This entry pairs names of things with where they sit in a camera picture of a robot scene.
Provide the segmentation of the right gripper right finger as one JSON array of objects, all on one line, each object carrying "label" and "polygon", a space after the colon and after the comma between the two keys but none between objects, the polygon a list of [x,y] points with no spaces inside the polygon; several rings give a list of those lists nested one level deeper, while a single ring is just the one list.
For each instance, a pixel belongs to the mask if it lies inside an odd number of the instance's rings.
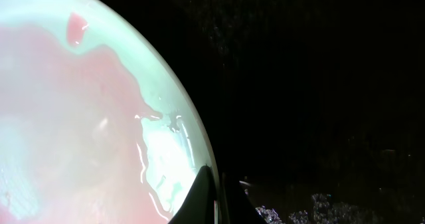
[{"label": "right gripper right finger", "polygon": [[222,212],[228,224],[266,224],[245,194],[240,182],[228,174],[222,175]]}]

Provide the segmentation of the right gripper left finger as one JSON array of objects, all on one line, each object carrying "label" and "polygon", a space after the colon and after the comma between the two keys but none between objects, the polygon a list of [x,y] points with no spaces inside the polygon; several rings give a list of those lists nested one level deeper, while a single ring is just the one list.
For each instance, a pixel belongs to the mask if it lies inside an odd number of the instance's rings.
[{"label": "right gripper left finger", "polygon": [[182,206],[169,224],[214,224],[216,187],[209,166],[203,166]]}]

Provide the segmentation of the pale green plate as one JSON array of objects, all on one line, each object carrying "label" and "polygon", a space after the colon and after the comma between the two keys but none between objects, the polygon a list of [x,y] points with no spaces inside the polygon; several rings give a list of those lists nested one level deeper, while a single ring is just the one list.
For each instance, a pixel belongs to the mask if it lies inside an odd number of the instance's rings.
[{"label": "pale green plate", "polygon": [[169,223],[211,143],[173,71],[99,0],[1,0],[1,222]]}]

